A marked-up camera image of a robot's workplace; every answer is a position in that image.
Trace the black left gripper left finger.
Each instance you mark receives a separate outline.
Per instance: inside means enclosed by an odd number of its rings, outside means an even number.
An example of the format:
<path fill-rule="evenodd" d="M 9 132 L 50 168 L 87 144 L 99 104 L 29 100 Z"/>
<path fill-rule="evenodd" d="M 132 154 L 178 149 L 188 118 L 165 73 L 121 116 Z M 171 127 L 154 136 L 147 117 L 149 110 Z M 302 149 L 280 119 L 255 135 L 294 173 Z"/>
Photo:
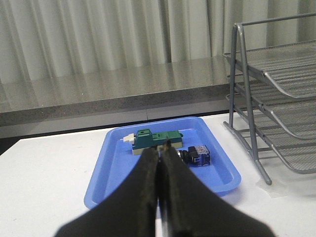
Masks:
<path fill-rule="evenodd" d="M 57 237 L 153 237 L 158 151 L 145 149 L 125 180 L 99 205 L 63 225 Z"/>

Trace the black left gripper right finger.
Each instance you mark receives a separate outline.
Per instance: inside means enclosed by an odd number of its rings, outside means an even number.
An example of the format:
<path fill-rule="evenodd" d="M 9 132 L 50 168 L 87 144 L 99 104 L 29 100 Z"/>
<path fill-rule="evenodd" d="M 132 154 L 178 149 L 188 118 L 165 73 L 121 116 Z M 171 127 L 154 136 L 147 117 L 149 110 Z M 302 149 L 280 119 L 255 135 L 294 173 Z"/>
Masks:
<path fill-rule="evenodd" d="M 160 153 L 159 205 L 167 237 L 272 237 L 266 224 L 235 209 L 182 162 L 171 142 Z"/>

